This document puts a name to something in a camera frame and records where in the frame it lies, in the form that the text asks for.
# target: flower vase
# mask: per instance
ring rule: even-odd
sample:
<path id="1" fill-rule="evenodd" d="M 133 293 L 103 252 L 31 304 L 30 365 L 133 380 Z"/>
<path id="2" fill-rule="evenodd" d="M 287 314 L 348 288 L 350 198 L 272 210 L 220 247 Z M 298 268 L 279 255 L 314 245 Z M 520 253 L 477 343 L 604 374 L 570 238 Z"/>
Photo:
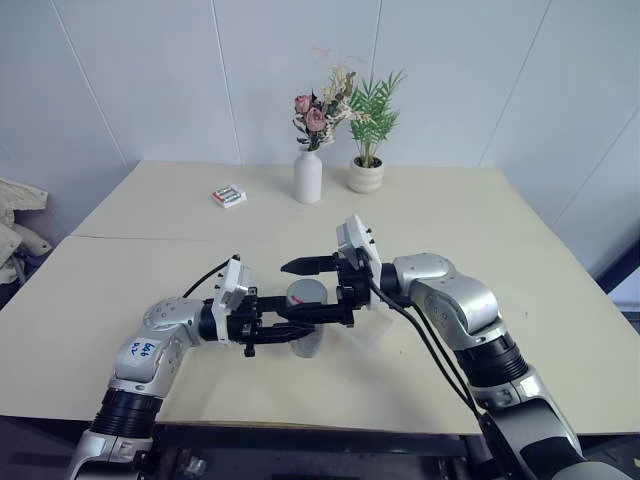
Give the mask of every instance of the flower vase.
<path id="1" fill-rule="evenodd" d="M 301 149 L 293 164 L 295 197 L 300 203 L 315 203 L 322 196 L 322 161 L 316 152 Z"/>

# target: table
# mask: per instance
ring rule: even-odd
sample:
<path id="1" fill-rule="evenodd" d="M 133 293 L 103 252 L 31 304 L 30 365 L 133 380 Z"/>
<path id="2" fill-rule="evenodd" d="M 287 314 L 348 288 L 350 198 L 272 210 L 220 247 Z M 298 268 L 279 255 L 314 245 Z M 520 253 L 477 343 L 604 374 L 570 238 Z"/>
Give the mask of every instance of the table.
<path id="1" fill-rule="evenodd" d="M 289 198 L 289 174 L 138 166 L 0 312 L 0 414 L 91 418 L 118 346 L 149 305 L 181 294 L 232 253 L 253 268 L 260 294 L 282 293 L 295 277 L 280 265 L 333 252 L 335 226 L 357 212 L 384 260 L 436 252 L 485 282 L 578 433 L 640 429 L 638 336 L 499 172 L 390 168 L 372 196 L 349 192 L 342 173 L 330 172 L 323 200 L 310 206 Z M 230 182 L 249 201 L 223 210 L 207 194 Z M 335 285 L 333 275 L 321 279 Z M 194 296 L 210 291 L 205 284 Z M 194 350 L 159 418 L 479 431 L 411 327 L 386 308 L 358 312 L 354 329 L 329 327 L 313 359 L 295 357 L 287 345 L 258 346 L 254 359 L 240 346 Z"/>

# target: white plant pot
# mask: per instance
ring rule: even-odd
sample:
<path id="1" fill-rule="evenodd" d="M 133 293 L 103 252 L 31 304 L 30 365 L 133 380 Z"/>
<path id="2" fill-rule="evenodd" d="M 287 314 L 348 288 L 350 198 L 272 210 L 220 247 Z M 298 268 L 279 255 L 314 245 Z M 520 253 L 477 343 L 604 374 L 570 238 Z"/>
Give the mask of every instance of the white plant pot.
<path id="1" fill-rule="evenodd" d="M 322 196 L 322 161 L 316 152 L 301 149 L 293 164 L 296 200 L 315 203 Z"/>
<path id="2" fill-rule="evenodd" d="M 372 193 L 382 186 L 384 163 L 378 167 L 364 168 L 356 164 L 354 158 L 349 167 L 348 183 L 354 192 Z"/>

